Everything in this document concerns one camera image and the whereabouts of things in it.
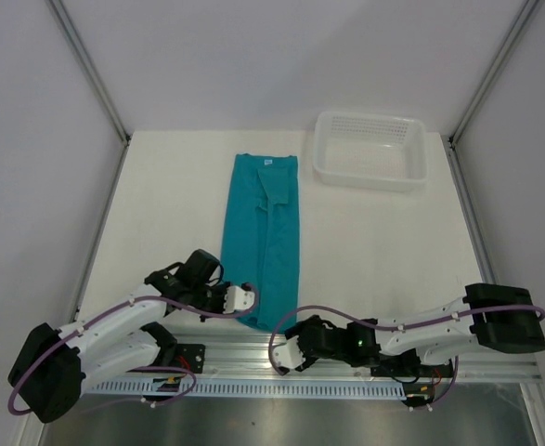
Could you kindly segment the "teal t shirt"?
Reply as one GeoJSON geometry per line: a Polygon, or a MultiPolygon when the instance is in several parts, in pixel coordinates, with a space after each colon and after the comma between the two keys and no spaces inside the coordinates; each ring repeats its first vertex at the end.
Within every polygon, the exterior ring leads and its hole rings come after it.
{"type": "Polygon", "coordinates": [[[238,154],[227,197],[221,261],[229,282],[250,283],[258,307],[240,322],[271,332],[297,308],[300,279],[298,159],[238,154]]]}

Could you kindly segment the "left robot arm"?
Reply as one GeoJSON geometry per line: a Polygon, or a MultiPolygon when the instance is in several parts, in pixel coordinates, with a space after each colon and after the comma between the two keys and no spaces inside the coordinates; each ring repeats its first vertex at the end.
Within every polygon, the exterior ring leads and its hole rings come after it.
{"type": "Polygon", "coordinates": [[[130,295],[97,315],[54,328],[44,322],[28,334],[7,381],[13,415],[34,413],[50,423],[84,393],[127,372],[192,375],[196,368],[161,323],[176,309],[205,318],[224,308],[220,261],[198,249],[184,262],[152,272],[130,295]]]}

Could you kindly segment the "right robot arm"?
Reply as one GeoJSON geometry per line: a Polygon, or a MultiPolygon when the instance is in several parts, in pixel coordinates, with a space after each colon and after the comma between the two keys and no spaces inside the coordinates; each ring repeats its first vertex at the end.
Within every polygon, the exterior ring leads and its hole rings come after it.
{"type": "Polygon", "coordinates": [[[545,351],[541,323],[545,311],[524,288],[489,283],[466,286],[464,296],[433,310],[404,318],[347,317],[341,328],[313,315],[270,345],[268,357],[279,374],[302,372],[318,360],[345,363],[399,376],[425,375],[466,353],[490,349],[522,355],[545,351]]]}

